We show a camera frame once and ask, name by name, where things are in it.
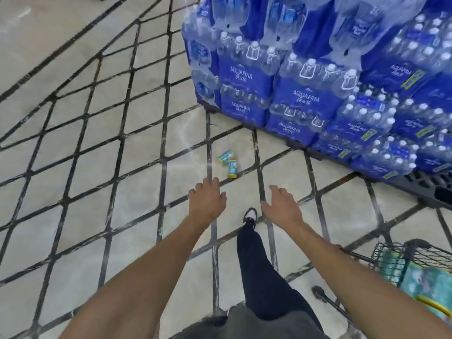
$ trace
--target shopping cart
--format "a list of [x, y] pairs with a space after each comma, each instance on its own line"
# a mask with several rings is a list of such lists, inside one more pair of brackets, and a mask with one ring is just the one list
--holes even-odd
[[[410, 262], [415, 262], [417, 265], [420, 265], [423, 268], [436, 267], [452, 272], [452, 253], [440, 249], [439, 247], [433, 246], [429, 242], [422, 239], [409, 240], [404, 244], [378, 243], [375, 246], [375, 249], [373, 250], [372, 256], [370, 258], [343, 248], [341, 248], [341, 250], [355, 258], [355, 260], [362, 260], [364, 262], [367, 262], [369, 268], [378, 270], [380, 276], [391, 279], [391, 282], [394, 285], [397, 285], [397, 287], [400, 287], [400, 285], [403, 283], [403, 279]], [[404, 261], [404, 263], [402, 264], [398, 263], [397, 265], [393, 266], [392, 271], [394, 271], [394, 269], [397, 269], [399, 270], [399, 273], [393, 272], [391, 276], [385, 275], [385, 270], [381, 269], [381, 262], [384, 260], [384, 255], [387, 252], [393, 252], [394, 254], [403, 258]], [[339, 300], [331, 300], [328, 296], [326, 296], [325, 291], [320, 286], [312, 287], [312, 292], [317, 299], [322, 300], [325, 303], [329, 303], [339, 313], [345, 316], [349, 323], [352, 323], [350, 315], [347, 313], [346, 309], [343, 309], [341, 307]]]

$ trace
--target hand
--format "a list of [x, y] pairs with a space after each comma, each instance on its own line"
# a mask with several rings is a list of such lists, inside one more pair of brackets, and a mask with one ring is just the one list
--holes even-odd
[[271, 185], [269, 188], [272, 191], [272, 205], [266, 201], [260, 203], [265, 216], [286, 232], [288, 229], [304, 223], [302, 211], [293, 199], [293, 195], [288, 193], [285, 188], [278, 188], [275, 185]]
[[210, 182], [207, 177], [189, 191], [189, 217], [204, 229], [217, 219], [226, 208], [226, 192], [220, 194], [217, 177]]

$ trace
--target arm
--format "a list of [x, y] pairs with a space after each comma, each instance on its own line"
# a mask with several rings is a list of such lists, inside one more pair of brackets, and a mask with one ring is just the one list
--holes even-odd
[[105, 284], [60, 339], [152, 338], [193, 247], [225, 208], [217, 178], [198, 183], [180, 226]]
[[265, 216], [306, 254], [369, 339], [452, 339], [449, 326], [423, 304], [354, 261], [303, 222], [299, 206], [286, 189], [270, 189], [272, 205], [262, 202]]

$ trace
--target cart wheel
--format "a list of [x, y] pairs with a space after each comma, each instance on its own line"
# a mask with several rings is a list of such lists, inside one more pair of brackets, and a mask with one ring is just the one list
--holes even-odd
[[311, 290], [312, 290], [312, 293], [314, 294], [314, 297], [315, 297], [317, 300], [322, 300], [323, 302], [327, 303], [327, 302], [325, 301], [325, 297], [326, 297], [325, 291], [323, 290], [322, 287], [320, 287], [320, 286], [313, 286], [313, 287], [311, 288]]

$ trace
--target black plastic pallet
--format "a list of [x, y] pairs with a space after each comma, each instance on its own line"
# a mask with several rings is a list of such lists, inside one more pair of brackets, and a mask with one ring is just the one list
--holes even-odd
[[[222, 110], [218, 107], [214, 107], [207, 102], [200, 101], [199, 102], [204, 109], [209, 113], [222, 113]], [[301, 149], [309, 154], [310, 157], [323, 160], [327, 159], [335, 162], [336, 164], [343, 165], [349, 169], [351, 167], [327, 154], [320, 153], [312, 149], [311, 147], [305, 147], [301, 143], [297, 141], [293, 141], [285, 136], [281, 136], [278, 133], [271, 132], [266, 128], [256, 127], [252, 124], [245, 123], [242, 121], [243, 127], [248, 128], [249, 130], [259, 129], [262, 130], [272, 136], [282, 139], [286, 145], [292, 149]], [[365, 175], [361, 171], [355, 170], [359, 173], [359, 176], [370, 180], [371, 182], [382, 182], [385, 184], [389, 184], [399, 190], [403, 190], [404, 192], [410, 193], [418, 199], [421, 199], [427, 206], [432, 208], [443, 207], [452, 210], [452, 171], [439, 173], [436, 175], [427, 175], [422, 171], [413, 171], [409, 175], [400, 175], [391, 178], [389, 181], [380, 181], [376, 180], [370, 176]]]

